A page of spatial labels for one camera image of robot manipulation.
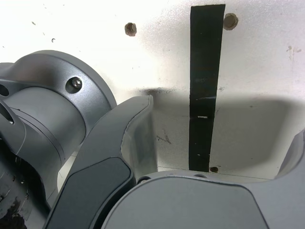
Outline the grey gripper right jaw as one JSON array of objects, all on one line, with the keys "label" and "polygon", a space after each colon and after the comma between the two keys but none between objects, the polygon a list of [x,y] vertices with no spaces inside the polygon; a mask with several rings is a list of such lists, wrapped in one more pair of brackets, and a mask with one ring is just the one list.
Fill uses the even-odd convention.
[{"label": "grey gripper right jaw", "polygon": [[305,134],[298,133],[279,174],[259,183],[163,176],[137,185],[112,208],[104,229],[302,229]]}]

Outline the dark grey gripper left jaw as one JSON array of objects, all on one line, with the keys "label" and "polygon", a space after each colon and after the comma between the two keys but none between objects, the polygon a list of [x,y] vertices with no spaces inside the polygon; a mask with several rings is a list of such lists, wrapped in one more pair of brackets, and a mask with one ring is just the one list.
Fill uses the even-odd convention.
[{"label": "dark grey gripper left jaw", "polygon": [[158,170],[153,97],[136,96],[104,115],[84,140],[45,224],[99,229],[137,180]]}]

